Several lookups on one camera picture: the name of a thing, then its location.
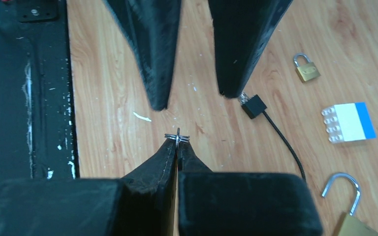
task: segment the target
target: blue and white lego brick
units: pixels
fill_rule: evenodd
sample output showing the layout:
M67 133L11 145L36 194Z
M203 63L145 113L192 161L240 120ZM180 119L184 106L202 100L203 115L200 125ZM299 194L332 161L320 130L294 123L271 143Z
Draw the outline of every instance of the blue and white lego brick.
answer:
M375 129L366 103L346 103L322 110L324 123L331 143L374 139Z

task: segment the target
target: padlock shackle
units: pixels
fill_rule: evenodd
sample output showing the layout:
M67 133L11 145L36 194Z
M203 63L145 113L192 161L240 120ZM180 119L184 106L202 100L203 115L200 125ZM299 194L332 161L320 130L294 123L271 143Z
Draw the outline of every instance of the padlock shackle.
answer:
M327 195L328 191L331 188L332 183L334 182L334 180L336 178L339 178L339 177L343 177L343 178L348 179L352 184L354 184L354 187L356 189L356 198L355 198L353 206L351 207L350 212L349 212L350 215L354 215L354 213L355 213L355 211L357 209L357 205L358 205L358 203L360 201L360 195L361 195L361 193L360 193L360 186L359 186L357 180L355 178L353 178L351 175L349 175L347 173L342 173L342 172L338 172L338 173L333 174L328 179L327 185L325 186L324 191L322 192L321 196L323 198L325 198L325 196Z
M305 60L307 61L307 63L310 63L311 60L309 59L309 57L305 54L305 53L297 53L293 56L293 62L295 63L296 67L299 67L299 63L298 63L298 57L304 57Z

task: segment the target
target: blue stripe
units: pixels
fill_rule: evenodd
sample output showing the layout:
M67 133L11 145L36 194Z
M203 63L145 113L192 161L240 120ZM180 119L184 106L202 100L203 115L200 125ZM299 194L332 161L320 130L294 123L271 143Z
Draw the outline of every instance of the blue stripe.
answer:
M373 128L372 121L370 120L369 111L367 110L366 103L356 102L357 113L360 117L361 126L364 131L364 136L366 139L376 138L375 129Z

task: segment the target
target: black cable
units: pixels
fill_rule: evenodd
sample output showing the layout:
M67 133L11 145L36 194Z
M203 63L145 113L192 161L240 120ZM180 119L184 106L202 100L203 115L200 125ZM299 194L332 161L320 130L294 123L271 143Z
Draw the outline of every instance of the black cable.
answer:
M298 155L296 155L295 153L295 150L293 150L292 146L290 145L290 143L287 141L287 139L284 137L284 135L282 134L282 132L279 130L279 128L275 125L275 123L272 121L272 119L270 118L270 116L266 113L266 111L263 111L263 114L264 116L266 117L266 119L269 121L269 123L272 125L272 127L276 130L277 134L279 134L280 138L283 140L284 144L287 146L287 148L289 149L290 153L292 154L293 158L295 159L296 161L296 164L298 165L298 168L299 168L299 171L301 172L301 176L302 176L302 179L306 182L306 177L305 177L305 171L304 171L304 168L302 166L302 163L301 161L299 160L299 157Z

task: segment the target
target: open padlock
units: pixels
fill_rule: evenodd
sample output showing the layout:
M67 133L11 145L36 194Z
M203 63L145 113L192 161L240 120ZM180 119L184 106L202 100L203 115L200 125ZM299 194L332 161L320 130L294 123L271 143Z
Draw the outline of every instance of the open padlock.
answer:
M305 65L299 65L298 63L298 57L301 56L305 58L306 64ZM309 57L304 53L297 53L293 57L293 62L296 65L296 73L298 74L299 78L301 78L302 82L306 82L311 79L315 79L319 77L321 74L319 73L318 69L316 68L315 64L311 62Z
M356 199L354 200L353 206L350 209L350 212L344 212L340 218L341 224L338 224L336 230L334 231L334 236L378 236L378 232L376 232L374 229L370 228L357 218L355 218L354 212L357 209L357 205L360 200L360 186L358 182L349 174L347 173L336 173L333 174L330 179L328 180L327 185L324 188L324 191L322 192L322 197L325 198L325 196L328 193L328 190L330 189L332 183L334 180L338 177L344 177L350 180L354 184L354 187L356 189Z

